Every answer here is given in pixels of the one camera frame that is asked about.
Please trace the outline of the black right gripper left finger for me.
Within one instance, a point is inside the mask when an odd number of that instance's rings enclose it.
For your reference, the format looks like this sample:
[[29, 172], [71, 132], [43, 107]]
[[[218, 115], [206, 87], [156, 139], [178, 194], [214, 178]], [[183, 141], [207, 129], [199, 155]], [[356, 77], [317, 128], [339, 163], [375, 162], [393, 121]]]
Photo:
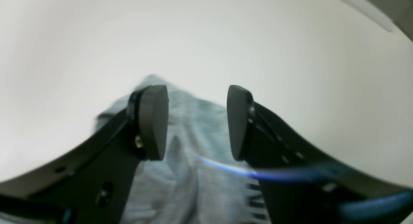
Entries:
[[1, 223], [118, 224], [140, 162], [164, 159], [168, 113], [166, 85], [134, 91], [85, 142], [1, 182]]

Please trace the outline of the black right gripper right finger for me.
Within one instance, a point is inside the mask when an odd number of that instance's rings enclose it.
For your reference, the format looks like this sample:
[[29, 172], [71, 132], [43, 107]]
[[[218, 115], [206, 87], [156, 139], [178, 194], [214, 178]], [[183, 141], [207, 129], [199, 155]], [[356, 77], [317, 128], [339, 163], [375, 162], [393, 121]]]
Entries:
[[401, 224], [412, 188], [368, 175], [318, 149], [237, 85], [227, 92], [232, 156], [258, 180], [273, 224]]

